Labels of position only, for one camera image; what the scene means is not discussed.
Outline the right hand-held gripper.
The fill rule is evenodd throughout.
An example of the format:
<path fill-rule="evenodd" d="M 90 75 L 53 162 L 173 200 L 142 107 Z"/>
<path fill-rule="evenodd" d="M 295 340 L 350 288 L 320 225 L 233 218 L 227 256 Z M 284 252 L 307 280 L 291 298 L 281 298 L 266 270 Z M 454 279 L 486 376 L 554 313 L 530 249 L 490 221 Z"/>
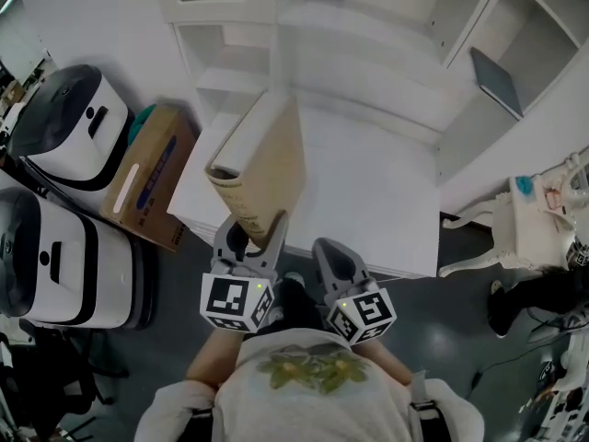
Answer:
<path fill-rule="evenodd" d="M 388 291 L 370 274 L 362 257 L 337 240 L 317 238 L 312 256 L 319 282 L 338 297 L 327 317 L 328 325 L 348 344 L 364 343 L 383 335 L 397 319 Z"/>

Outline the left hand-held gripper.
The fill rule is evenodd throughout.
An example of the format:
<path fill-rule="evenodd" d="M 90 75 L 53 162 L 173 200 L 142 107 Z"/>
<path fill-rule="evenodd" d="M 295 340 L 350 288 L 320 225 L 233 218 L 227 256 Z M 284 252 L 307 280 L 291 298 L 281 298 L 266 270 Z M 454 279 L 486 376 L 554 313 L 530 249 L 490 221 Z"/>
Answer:
<path fill-rule="evenodd" d="M 230 215 L 214 236 L 212 270 L 202 276 L 201 315 L 215 328 L 255 333 L 275 299 L 276 264 L 283 251 L 288 214 L 280 212 L 259 252 L 245 259 L 249 236 Z"/>

